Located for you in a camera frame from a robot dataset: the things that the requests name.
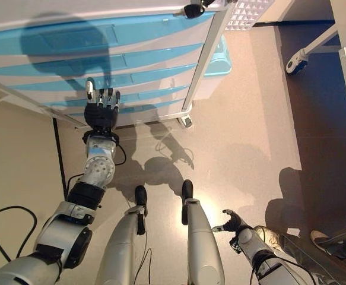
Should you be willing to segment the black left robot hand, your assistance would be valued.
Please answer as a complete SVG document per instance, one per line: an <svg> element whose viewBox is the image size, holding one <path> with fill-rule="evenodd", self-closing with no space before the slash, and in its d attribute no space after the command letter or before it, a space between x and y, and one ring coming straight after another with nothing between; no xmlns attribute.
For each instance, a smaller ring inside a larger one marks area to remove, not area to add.
<svg viewBox="0 0 346 285"><path fill-rule="evenodd" d="M87 94L85 122L99 132L111 132L116 126L119 114L120 91L112 88L97 91L92 78L86 81L85 91Z"/></svg>

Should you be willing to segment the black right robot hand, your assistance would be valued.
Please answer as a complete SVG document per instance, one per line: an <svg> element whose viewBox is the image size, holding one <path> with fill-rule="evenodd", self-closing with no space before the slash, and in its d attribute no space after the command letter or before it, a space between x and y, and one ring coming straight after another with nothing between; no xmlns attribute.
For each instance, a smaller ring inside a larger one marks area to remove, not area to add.
<svg viewBox="0 0 346 285"><path fill-rule="evenodd" d="M241 219L241 217L233 210L225 209L222 213L229 215L230 219L222 225L214 226L213 232L235 232L239 233L246 229L248 225Z"/></svg>

